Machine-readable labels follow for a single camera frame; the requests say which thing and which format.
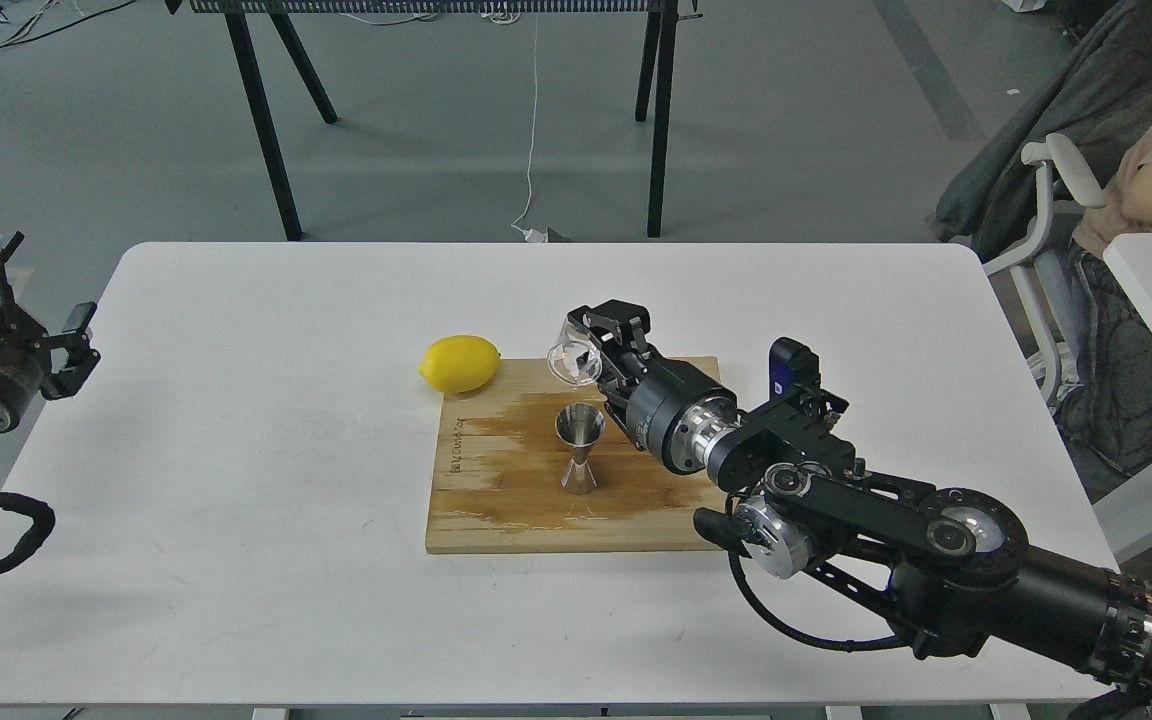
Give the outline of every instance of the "white cable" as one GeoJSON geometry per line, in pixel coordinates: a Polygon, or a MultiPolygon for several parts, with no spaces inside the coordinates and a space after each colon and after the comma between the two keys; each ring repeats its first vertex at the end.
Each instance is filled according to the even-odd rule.
{"type": "Polygon", "coordinates": [[[531,187],[531,159],[536,154],[536,115],[540,114],[540,14],[536,13],[536,32],[531,38],[531,147],[526,151],[526,205],[522,214],[509,223],[509,227],[526,237],[525,229],[518,227],[522,219],[531,211],[531,199],[535,197],[531,187]]]}
{"type": "Polygon", "coordinates": [[[342,18],[357,20],[362,24],[367,24],[367,26],[402,26],[402,24],[420,22],[429,23],[431,20],[438,17],[438,13],[412,13],[410,18],[402,20],[391,20],[388,23],[378,23],[374,20],[361,18],[358,15],[351,15],[349,13],[338,13],[342,18]]]}
{"type": "Polygon", "coordinates": [[[518,22],[522,17],[522,13],[483,13],[482,15],[485,20],[492,20],[493,24],[499,26],[511,26],[513,23],[518,22]]]}
{"type": "Polygon", "coordinates": [[[54,6],[59,3],[60,0],[47,0],[46,3],[43,3],[41,8],[38,8],[38,12],[33,14],[31,18],[26,20],[26,22],[24,22],[24,24],[20,26],[20,30],[17,32],[12,33],[12,40],[9,41],[24,40],[24,38],[29,37],[29,33],[33,32],[33,26],[38,24],[38,18],[41,18],[41,15],[44,13],[46,13],[51,8],[54,8],[54,6]]]}

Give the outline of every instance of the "chair armrest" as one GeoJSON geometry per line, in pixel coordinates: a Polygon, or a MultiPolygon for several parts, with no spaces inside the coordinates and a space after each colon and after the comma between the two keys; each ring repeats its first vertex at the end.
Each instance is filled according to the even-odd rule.
{"type": "Polygon", "coordinates": [[[1061,132],[1051,132],[1043,142],[1029,142],[1020,151],[1020,160],[1026,165],[1051,160],[1075,202],[1084,209],[1105,209],[1105,191],[1087,167],[1087,159],[1061,132]]]}

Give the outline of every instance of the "black table leg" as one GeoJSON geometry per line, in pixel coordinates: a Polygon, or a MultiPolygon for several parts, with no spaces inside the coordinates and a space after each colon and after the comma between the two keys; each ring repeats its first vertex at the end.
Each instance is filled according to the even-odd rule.
{"type": "Polygon", "coordinates": [[[278,29],[278,36],[283,38],[283,45],[287,46],[287,54],[291,55],[291,61],[296,63],[297,73],[301,73],[301,78],[305,81],[305,88],[310,91],[310,97],[314,99],[314,105],[319,108],[319,114],[323,115],[323,122],[328,124],[336,122],[338,114],[332,108],[328,94],[323,90],[323,81],[319,79],[319,73],[316,73],[314,65],[310,63],[310,56],[305,53],[305,45],[301,45],[301,36],[297,36],[296,28],[291,26],[291,18],[285,13],[271,13],[270,18],[274,20],[274,29],[278,29]]]}
{"type": "Polygon", "coordinates": [[[647,236],[660,237],[664,210],[664,158],[669,145],[669,96],[673,92],[673,45],[679,29],[679,0],[660,12],[660,53],[657,73],[655,135],[652,141],[652,191],[647,198],[647,236]]]}
{"type": "Polygon", "coordinates": [[[265,154],[265,168],[270,170],[270,183],[274,187],[278,214],[283,218],[287,240],[301,240],[301,219],[296,214],[296,200],[291,198],[291,183],[287,181],[283,152],[278,146],[274,119],[270,115],[270,99],[260,79],[260,68],[256,65],[256,50],[251,33],[247,31],[247,15],[226,13],[225,24],[229,28],[229,40],[234,44],[234,59],[238,60],[238,74],[247,91],[247,106],[256,122],[256,137],[260,138],[260,151],[265,154]]]}
{"type": "Polygon", "coordinates": [[[643,40],[643,71],[639,73],[639,101],[634,108],[634,119],[637,122],[649,119],[649,100],[652,99],[652,71],[655,69],[659,46],[660,13],[649,13],[647,33],[643,40]]]}

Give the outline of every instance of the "gray blanket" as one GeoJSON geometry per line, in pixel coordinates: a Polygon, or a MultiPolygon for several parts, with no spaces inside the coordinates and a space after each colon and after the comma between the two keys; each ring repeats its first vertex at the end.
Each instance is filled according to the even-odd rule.
{"type": "Polygon", "coordinates": [[[1079,146],[1101,184],[1152,124],[1152,0],[1121,0],[1064,68],[950,182],[929,217],[941,241],[972,236],[980,262],[1024,237],[1036,211],[1033,168],[1020,150],[1047,132],[1079,146]]]}

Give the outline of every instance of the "stainless steel jigger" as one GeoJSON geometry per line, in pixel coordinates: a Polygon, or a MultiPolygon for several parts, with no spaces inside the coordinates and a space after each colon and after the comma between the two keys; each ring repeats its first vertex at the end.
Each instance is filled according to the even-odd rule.
{"type": "Polygon", "coordinates": [[[571,460],[567,461],[562,483],[563,488],[573,495],[588,495],[598,487],[594,475],[589,471],[589,452],[594,448],[598,438],[602,437],[605,427],[607,422],[598,407],[585,402],[573,402],[563,407],[554,419],[558,438],[571,448],[571,460]]]}

